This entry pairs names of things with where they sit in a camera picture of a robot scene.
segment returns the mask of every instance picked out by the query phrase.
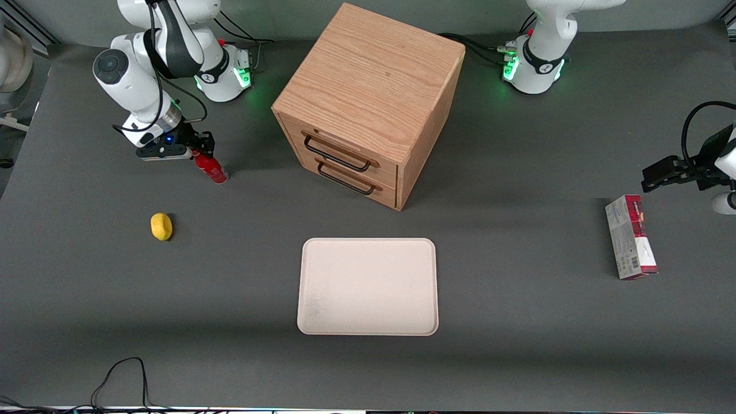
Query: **gray table surface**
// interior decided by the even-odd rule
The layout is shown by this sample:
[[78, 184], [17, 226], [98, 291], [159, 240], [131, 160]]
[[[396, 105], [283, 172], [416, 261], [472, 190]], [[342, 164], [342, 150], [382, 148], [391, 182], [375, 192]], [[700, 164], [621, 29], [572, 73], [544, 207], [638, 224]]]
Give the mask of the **gray table surface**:
[[[646, 195], [661, 273], [625, 282], [603, 210], [677, 153], [692, 107], [736, 99], [723, 24], [582, 34], [535, 97], [469, 55], [402, 213], [291, 152], [269, 107], [310, 45], [264, 47], [255, 87], [209, 104], [199, 128], [233, 173], [223, 186], [191, 162], [139, 161], [110, 129], [126, 113], [92, 78], [98, 49], [57, 50], [0, 202], [1, 393], [82, 404], [138, 355], [158, 404], [736, 410], [735, 218], [694, 185]], [[693, 149], [733, 117], [704, 111]], [[168, 243], [150, 235], [157, 211], [175, 216]], [[301, 334], [302, 244], [330, 236], [432, 239], [438, 332]], [[138, 404], [139, 375], [121, 367], [100, 402]]]

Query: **wooden cabinet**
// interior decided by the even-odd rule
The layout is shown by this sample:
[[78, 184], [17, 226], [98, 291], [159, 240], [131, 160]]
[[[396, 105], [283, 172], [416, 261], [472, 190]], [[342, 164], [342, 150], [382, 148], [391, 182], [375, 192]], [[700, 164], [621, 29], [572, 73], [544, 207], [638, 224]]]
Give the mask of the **wooden cabinet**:
[[345, 3], [272, 110], [306, 169], [401, 210], [464, 56], [460, 43]]

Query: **cardboard box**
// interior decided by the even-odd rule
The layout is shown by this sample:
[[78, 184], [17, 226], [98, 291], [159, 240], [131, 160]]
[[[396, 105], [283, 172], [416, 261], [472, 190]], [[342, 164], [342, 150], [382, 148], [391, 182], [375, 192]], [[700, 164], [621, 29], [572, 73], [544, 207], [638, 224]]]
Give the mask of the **cardboard box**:
[[635, 280], [658, 273], [657, 262], [644, 230], [640, 195], [625, 195], [606, 207], [618, 277]]

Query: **drawer handle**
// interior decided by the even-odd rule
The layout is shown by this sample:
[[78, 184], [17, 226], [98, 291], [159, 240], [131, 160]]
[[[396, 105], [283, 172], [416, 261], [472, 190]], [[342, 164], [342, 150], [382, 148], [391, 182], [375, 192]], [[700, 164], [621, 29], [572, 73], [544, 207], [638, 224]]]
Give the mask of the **drawer handle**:
[[343, 180], [340, 180], [337, 177], [334, 177], [332, 175], [329, 175], [328, 173], [322, 171], [322, 167], [324, 167], [324, 166], [325, 166], [324, 163], [319, 163], [319, 166], [317, 167], [317, 172], [319, 172], [319, 174], [322, 177], [327, 178], [328, 180], [332, 180], [332, 181], [340, 184], [341, 186], [346, 186], [347, 188], [353, 190], [354, 192], [359, 193], [359, 194], [362, 194], [362, 195], [371, 195], [375, 191], [375, 186], [370, 186], [370, 189], [367, 189], [367, 190], [361, 190], [358, 187], [354, 186], [353, 184], [346, 183], [346, 182], [344, 182]]
[[346, 161], [341, 160], [340, 158], [337, 158], [333, 155], [327, 154], [325, 151], [318, 150], [315, 147], [312, 147], [309, 142], [312, 140], [311, 135], [307, 135], [307, 138], [304, 140], [304, 146], [307, 147], [307, 150], [310, 150], [311, 152], [314, 152], [316, 154], [320, 154], [321, 156], [325, 157], [326, 159], [330, 161], [335, 161], [336, 163], [351, 169], [352, 171], [357, 172], [366, 172], [368, 170], [368, 167], [370, 166], [370, 161], [366, 161], [366, 164], [364, 166], [356, 166], [352, 165], [351, 163], [348, 163]]

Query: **lemon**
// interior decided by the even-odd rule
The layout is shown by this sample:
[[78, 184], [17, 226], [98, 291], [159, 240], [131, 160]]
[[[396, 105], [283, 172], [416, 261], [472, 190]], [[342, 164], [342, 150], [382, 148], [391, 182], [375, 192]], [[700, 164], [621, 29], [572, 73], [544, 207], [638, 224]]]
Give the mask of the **lemon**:
[[171, 233], [173, 232], [174, 226], [166, 213], [156, 213], [151, 216], [151, 233], [153, 233], [153, 237], [165, 242], [171, 237]]

